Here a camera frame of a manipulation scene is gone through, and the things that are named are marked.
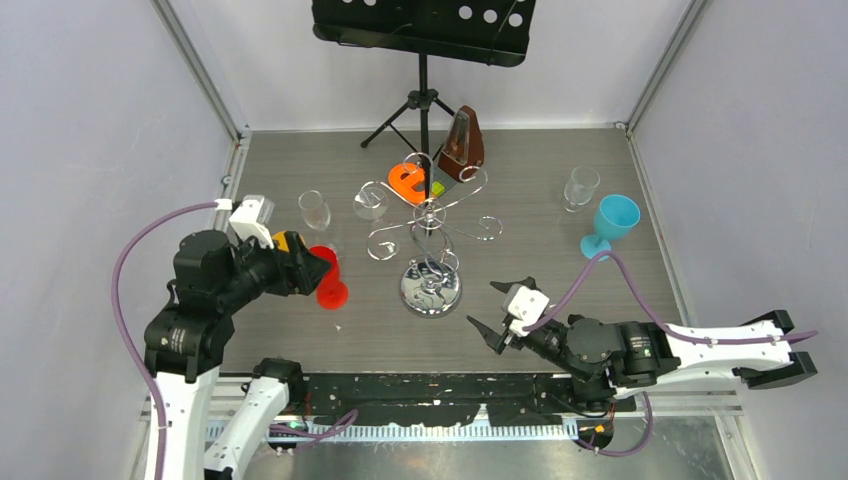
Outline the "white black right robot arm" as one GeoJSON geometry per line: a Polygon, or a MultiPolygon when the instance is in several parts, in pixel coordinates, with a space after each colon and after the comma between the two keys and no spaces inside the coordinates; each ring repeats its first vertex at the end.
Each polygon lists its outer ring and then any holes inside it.
{"type": "Polygon", "coordinates": [[[528,349],[567,374],[567,403],[574,409],[596,411],[654,387],[701,380],[738,379],[750,390],[768,390],[818,373],[809,353],[794,350],[794,324],[784,310],[721,328],[603,323],[571,314],[566,322],[552,319],[523,333],[532,315],[542,313],[546,296],[532,277],[491,285],[506,296],[502,331],[473,317],[468,322],[496,354],[528,349]]]}

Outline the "yellow wine glass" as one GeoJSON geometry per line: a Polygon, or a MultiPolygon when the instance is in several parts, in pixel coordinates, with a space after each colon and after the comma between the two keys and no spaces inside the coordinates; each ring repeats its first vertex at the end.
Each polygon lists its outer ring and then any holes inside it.
{"type": "Polygon", "coordinates": [[[280,231],[272,235],[272,240],[278,251],[290,253],[291,248],[297,245],[299,235],[296,232],[280,231]]]}

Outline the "clear wine glass back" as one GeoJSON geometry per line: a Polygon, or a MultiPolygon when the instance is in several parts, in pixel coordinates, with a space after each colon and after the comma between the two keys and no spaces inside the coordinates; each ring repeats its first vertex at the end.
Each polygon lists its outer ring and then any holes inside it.
{"type": "Polygon", "coordinates": [[[378,184],[366,183],[354,195],[353,211],[361,219],[377,221],[387,210],[387,193],[378,184]]]}

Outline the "red wine glass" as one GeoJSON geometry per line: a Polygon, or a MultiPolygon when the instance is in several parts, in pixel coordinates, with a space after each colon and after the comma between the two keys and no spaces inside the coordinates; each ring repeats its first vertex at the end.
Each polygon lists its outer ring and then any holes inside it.
{"type": "Polygon", "coordinates": [[[348,300],[349,291],[346,284],[341,280],[341,271],[336,253],[327,246],[316,245],[309,251],[331,263],[330,271],[324,276],[316,290],[316,301],[319,306],[326,310],[338,310],[348,300]]]}

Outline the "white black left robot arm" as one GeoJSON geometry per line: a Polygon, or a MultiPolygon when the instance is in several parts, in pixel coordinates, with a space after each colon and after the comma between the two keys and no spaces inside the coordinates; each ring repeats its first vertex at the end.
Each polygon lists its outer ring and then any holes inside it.
{"type": "Polygon", "coordinates": [[[300,363],[265,358],[255,366],[233,418],[212,445],[206,429],[213,390],[233,316],[263,294],[310,295],[332,264],[294,231],[273,236],[269,247],[251,237],[234,244],[218,230],[186,236],[174,257],[170,298],[148,324],[144,364],[159,389],[152,418],[165,426],[150,440],[166,441],[162,478],[240,479],[269,427],[281,413],[298,412],[307,398],[300,363]]]}

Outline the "chrome wine glass rack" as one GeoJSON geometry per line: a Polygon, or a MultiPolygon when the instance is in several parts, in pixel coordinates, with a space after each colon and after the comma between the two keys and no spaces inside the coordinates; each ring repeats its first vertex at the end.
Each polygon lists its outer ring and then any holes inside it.
{"type": "Polygon", "coordinates": [[[459,206],[460,203],[480,193],[487,185],[488,174],[482,167],[470,180],[453,182],[455,186],[475,184],[476,187],[470,193],[444,203],[436,193],[434,173],[436,166],[429,155],[415,151],[407,155],[400,164],[404,164],[407,168],[424,169],[427,177],[425,201],[413,206],[403,200],[389,186],[389,183],[369,181],[378,184],[386,193],[391,192],[409,206],[411,218],[397,224],[385,222],[382,217],[372,221],[372,229],[365,241],[366,253],[376,261],[388,261],[399,253],[395,236],[403,232],[408,233],[419,254],[410,259],[408,266],[401,274],[400,300],[407,310],[419,317],[444,317],[456,309],[463,292],[459,274],[460,260],[454,251],[454,242],[450,234],[457,233],[480,242],[489,242],[503,233],[503,223],[494,216],[484,215],[479,219],[479,226],[484,233],[479,235],[453,227],[447,221],[449,209],[459,206]]]}

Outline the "blue wine glass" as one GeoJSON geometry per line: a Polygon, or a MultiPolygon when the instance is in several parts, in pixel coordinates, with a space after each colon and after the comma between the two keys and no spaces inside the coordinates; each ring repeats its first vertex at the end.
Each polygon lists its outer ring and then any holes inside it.
{"type": "Polygon", "coordinates": [[[611,243],[629,234],[640,220],[641,209],[633,199],[621,194],[605,196],[594,216],[594,232],[580,241],[581,253],[592,259],[602,251],[611,251],[611,243]]]}

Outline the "clear textured wine glass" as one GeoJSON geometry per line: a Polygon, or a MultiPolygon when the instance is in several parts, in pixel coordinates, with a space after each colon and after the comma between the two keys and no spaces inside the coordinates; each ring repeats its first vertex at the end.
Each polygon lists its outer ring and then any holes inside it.
{"type": "Polygon", "coordinates": [[[599,173],[587,166],[575,167],[564,187],[563,208],[568,212],[578,212],[586,205],[600,184],[599,173]]]}

